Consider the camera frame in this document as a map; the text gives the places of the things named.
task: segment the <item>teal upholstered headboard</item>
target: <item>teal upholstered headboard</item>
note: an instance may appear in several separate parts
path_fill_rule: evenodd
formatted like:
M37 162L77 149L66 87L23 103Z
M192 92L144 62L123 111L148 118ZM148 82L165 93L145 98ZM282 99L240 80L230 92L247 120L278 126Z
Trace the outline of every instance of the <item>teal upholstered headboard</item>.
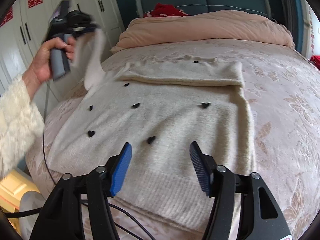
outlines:
M154 9L157 3L172 4L189 15L220 10L240 10L271 18L268 0L136 0L139 17Z

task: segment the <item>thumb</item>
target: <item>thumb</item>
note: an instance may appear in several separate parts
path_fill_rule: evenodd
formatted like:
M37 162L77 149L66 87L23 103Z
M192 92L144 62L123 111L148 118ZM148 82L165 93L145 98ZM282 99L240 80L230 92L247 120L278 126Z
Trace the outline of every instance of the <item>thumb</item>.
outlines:
M45 50L48 50L48 51L53 48L63 49L66 46L67 46L67 44L65 42L63 42L63 40L60 38L54 38L54 39L48 40L44 44L42 44L42 48Z

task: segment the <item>white sticker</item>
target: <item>white sticker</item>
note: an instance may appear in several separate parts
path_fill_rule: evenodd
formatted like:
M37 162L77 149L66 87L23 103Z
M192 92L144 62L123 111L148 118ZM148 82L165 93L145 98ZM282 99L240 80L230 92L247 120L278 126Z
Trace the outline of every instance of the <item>white sticker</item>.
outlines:
M291 235L288 235L280 240L292 240L292 236Z

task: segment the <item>hand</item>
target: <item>hand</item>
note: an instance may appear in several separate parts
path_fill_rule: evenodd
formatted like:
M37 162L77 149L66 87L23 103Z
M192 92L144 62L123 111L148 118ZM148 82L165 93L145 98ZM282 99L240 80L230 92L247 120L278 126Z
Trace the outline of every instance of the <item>hand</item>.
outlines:
M28 94L31 100L33 99L33 96L40 85L52 77L49 67L51 49L64 49L68 59L73 60L76 40L73 37L69 37L67 43L68 44L64 43L60 38L54 38L46 41L38 50L30 67L22 76L22 80L27 86Z

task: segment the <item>sweater sleeve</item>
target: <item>sweater sleeve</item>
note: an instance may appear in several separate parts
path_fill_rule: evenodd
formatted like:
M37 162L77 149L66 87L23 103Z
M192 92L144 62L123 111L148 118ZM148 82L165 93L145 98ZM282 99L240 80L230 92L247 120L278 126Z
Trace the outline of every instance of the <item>sweater sleeve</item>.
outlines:
M43 118L18 76L0 97L0 180L18 164L43 130Z

